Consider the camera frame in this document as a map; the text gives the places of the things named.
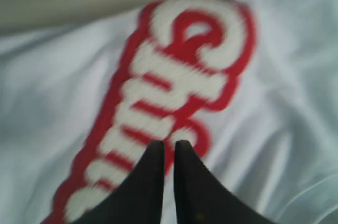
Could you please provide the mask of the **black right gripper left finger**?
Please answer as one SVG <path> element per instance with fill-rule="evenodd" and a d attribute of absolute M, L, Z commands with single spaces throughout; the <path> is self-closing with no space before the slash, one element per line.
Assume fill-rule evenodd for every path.
<path fill-rule="evenodd" d="M 121 185 L 73 223 L 160 223 L 164 192 L 164 143 L 152 141 Z"/>

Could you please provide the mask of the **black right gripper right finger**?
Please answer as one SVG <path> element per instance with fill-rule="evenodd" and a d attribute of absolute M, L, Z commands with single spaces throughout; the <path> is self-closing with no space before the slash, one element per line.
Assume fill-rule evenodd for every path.
<path fill-rule="evenodd" d="M 174 196 L 178 223 L 266 223 L 206 168 L 190 142 L 175 143 Z"/>

